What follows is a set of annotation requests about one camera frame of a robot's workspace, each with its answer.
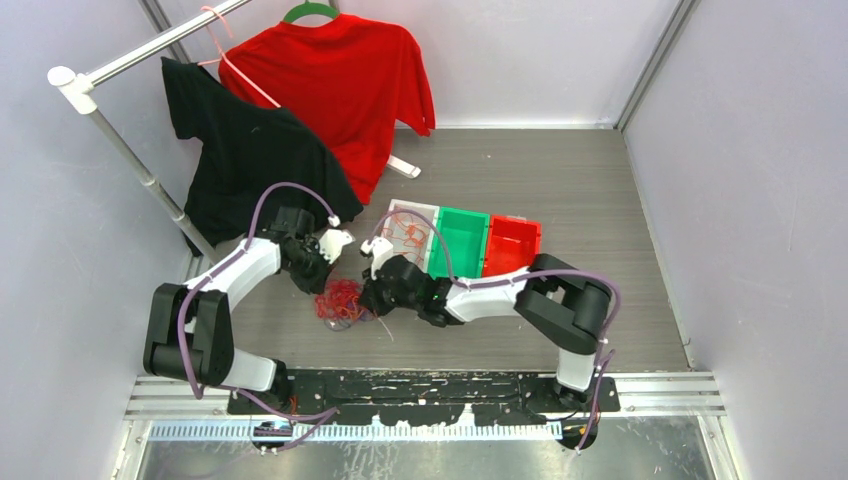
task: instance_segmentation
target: clothes rack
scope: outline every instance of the clothes rack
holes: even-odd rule
[[[215,10],[221,15],[227,15],[250,1],[227,0],[215,7]],[[143,45],[130,50],[111,62],[92,70],[90,73],[75,73],[70,68],[63,66],[53,67],[47,72],[47,79],[50,84],[59,89],[77,113],[85,115],[92,120],[118,153],[127,161],[138,181],[162,204],[162,207],[168,212],[171,220],[174,221],[186,237],[212,263],[218,262],[221,256],[203,238],[197,227],[191,223],[188,215],[174,202],[171,195],[162,187],[156,176],[144,165],[144,162],[136,155],[121,134],[115,130],[111,122],[98,110],[97,103],[91,98],[90,94],[97,85],[129,70],[157,52],[168,48],[170,45],[209,25],[217,18],[212,12],[202,12],[194,18],[162,32]],[[395,156],[389,158],[388,166],[408,178],[415,178],[421,173],[421,169],[418,167],[404,162]]]

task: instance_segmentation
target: tangled rubber bands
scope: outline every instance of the tangled rubber bands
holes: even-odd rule
[[[333,279],[327,281],[324,293],[315,297],[315,314],[324,320],[330,330],[347,330],[354,323],[367,322],[373,317],[359,305],[362,285],[355,280]]]
[[[389,219],[389,226],[383,228],[382,236],[392,241],[395,253],[405,256],[407,260],[423,268],[429,229],[423,224],[415,223],[413,218],[408,213],[393,215]]]

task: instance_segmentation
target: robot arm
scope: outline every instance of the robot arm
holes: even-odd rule
[[[257,232],[249,248],[247,240],[242,240],[233,253],[206,273],[182,285],[166,283],[157,288],[150,309],[144,369],[154,375],[186,379],[176,318],[189,290],[211,277],[191,302],[186,316],[185,332],[196,378],[204,385],[271,391],[279,399],[287,399],[285,364],[235,348],[230,313],[259,282],[283,270],[305,293],[322,293],[342,248],[353,242],[353,236],[346,230],[330,228],[318,239],[313,230],[310,213],[280,208],[271,225]]]
[[[547,254],[515,272],[483,279],[432,278],[403,256],[391,256],[382,238],[363,244],[371,268],[363,272],[360,304],[377,316],[394,308],[415,310],[430,324],[462,325],[481,317],[520,315],[559,348],[557,381],[583,394],[592,382],[600,332],[612,294],[600,282],[573,276],[545,276],[511,281],[526,272],[573,270]],[[562,300],[554,294],[562,292]]]

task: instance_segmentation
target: black t-shirt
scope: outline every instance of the black t-shirt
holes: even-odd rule
[[[277,182],[314,190],[342,222],[362,211],[338,160],[291,112],[242,101],[197,64],[163,57],[162,77],[177,138],[203,142],[185,211],[209,243],[246,233],[259,196]],[[279,188],[263,204],[259,228],[280,206],[308,210],[316,228],[327,224],[311,195]]]

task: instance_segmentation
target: white wall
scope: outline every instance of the white wall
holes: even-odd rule
[[[178,279],[178,230],[94,125],[47,83],[154,34],[135,0],[8,2],[0,29],[0,478],[106,478],[153,289]],[[184,202],[158,62],[95,98]]]
[[[208,0],[160,0],[173,23]],[[228,15],[234,46],[282,20],[294,0],[254,0]],[[438,126],[613,125],[677,0],[339,0],[418,40]],[[186,41],[211,59],[205,32]]]
[[[844,478],[848,4],[704,1],[627,131],[752,478]]]

